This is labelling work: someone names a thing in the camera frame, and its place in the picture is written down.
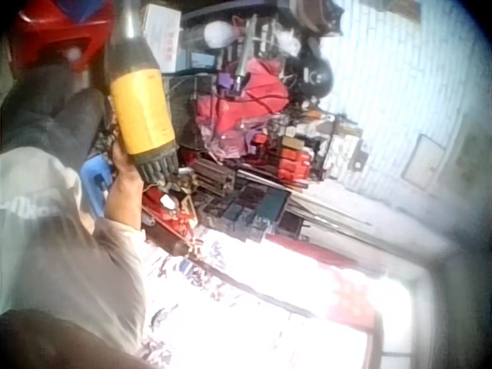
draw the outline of wall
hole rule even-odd
[[[412,285],[416,353],[414,367],[447,367],[448,315],[442,282],[439,274],[427,272]]]
[[[460,241],[484,232],[492,159],[484,159],[489,169],[473,196],[450,191],[440,172],[458,145],[465,116],[490,131],[490,45],[454,0],[422,0],[421,24],[377,12],[361,0],[336,3],[345,9],[344,36],[322,41],[335,85],[321,104],[358,122],[364,129],[364,149],[370,152],[361,173],[346,171],[339,182],[439,232],[464,236]],[[425,190],[401,177],[419,134],[445,149]],[[322,187],[312,188],[311,194]]]
[[[448,367],[490,367],[492,345],[492,257],[457,255],[440,273],[447,300]]]

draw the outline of white shirt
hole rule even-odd
[[[145,319],[144,235],[108,219],[81,223],[81,182],[37,148],[0,155],[0,314],[37,309],[133,354]]]

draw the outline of white tiled wall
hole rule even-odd
[[[490,125],[490,45],[458,1],[421,0],[420,25],[360,0],[336,3],[345,9],[344,36],[322,42],[335,83],[321,104],[358,122],[370,152],[361,173],[338,180],[430,226],[453,227],[461,205],[440,200],[437,181],[422,191],[401,175],[419,134],[448,153],[463,114]]]

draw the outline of cardboard box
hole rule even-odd
[[[142,27],[162,73],[176,71],[181,12],[161,5],[142,8]]]

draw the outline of purple object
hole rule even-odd
[[[231,89],[232,84],[234,83],[234,79],[232,79],[229,73],[219,73],[217,84],[220,87],[226,88],[227,90]]]
[[[99,12],[107,0],[56,0],[56,5],[73,22],[83,23]]]
[[[248,148],[248,154],[254,155],[256,154],[256,146],[252,144],[254,136],[256,136],[258,133],[262,133],[263,128],[256,128],[256,129],[251,129],[250,131],[247,131],[246,134],[244,135],[244,140],[246,141],[246,147]]]

